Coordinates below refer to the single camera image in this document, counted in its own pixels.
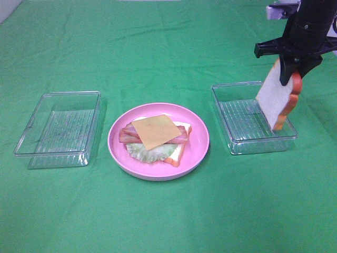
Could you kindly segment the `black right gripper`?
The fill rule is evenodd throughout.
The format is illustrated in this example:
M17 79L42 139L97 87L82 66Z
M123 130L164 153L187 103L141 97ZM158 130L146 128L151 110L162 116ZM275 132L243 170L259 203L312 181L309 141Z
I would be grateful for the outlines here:
M256 43L254 54L257 58L264 55L279 54L280 82L286 86L294 72L304 77L323 61L322 54L336 51L336 37L295 36L279 37L266 42Z

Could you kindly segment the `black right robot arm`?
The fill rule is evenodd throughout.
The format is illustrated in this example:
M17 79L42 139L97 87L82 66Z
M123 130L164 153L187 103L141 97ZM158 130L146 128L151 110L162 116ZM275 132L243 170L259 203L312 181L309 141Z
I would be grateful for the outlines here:
M286 86L294 72L304 77L321 64L322 54L336 50L336 38L327 36L335 18L336 1L300 1L282 36L257 43L254 54L279 55L279 80Z

